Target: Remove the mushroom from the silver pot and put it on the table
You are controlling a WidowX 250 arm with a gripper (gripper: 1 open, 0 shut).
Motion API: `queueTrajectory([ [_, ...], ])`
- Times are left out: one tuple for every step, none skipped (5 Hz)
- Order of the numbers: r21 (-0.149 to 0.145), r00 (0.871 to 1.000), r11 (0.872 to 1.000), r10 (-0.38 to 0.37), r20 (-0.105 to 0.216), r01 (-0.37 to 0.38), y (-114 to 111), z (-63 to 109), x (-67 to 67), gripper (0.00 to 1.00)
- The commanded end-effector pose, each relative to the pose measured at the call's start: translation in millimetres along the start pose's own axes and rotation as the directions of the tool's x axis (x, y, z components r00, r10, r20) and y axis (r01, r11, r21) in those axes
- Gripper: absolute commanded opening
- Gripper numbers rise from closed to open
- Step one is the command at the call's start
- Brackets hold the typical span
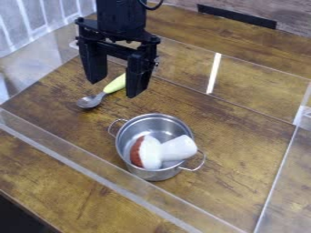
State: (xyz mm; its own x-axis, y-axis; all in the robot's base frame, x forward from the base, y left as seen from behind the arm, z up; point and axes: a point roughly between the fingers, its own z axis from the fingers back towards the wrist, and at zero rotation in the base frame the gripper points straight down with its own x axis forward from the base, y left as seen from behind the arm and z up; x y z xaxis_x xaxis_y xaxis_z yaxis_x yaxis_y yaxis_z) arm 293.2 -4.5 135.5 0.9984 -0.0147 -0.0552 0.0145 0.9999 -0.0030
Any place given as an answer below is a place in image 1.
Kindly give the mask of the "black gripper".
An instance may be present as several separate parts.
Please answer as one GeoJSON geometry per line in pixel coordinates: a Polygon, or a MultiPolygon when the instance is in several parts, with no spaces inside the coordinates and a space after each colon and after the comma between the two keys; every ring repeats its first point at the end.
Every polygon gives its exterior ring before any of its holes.
{"type": "Polygon", "coordinates": [[[98,18],[75,20],[76,44],[88,82],[96,84],[107,77],[107,56],[128,58],[128,98],[147,89],[154,72],[160,38],[144,28],[147,11],[160,6],[150,6],[147,0],[96,0],[98,18]]]}

